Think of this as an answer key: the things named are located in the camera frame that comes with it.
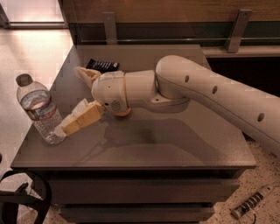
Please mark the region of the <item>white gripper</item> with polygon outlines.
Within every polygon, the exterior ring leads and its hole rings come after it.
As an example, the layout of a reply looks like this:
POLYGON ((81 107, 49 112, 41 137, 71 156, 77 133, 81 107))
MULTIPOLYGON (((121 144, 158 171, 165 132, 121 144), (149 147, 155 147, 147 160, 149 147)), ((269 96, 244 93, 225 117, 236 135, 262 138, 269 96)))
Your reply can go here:
POLYGON ((108 72, 101 74, 94 69, 77 66, 75 75, 89 88, 95 101, 80 101, 72 113, 65 117, 54 129, 58 137, 70 136, 73 133, 97 122, 105 110, 110 114, 119 114, 128 109, 124 89, 124 72, 108 72))

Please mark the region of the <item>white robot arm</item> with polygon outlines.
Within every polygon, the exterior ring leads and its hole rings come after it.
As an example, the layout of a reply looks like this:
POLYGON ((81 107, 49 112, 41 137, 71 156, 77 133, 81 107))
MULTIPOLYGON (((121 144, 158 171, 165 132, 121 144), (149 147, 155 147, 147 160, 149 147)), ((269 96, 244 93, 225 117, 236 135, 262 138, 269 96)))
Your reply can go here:
POLYGON ((194 100, 280 154, 280 98, 217 74, 189 59, 168 55, 154 70, 100 73, 77 67, 90 88, 92 102, 82 100, 55 128, 66 137, 101 119, 104 113, 126 116, 133 108, 178 113, 194 100))

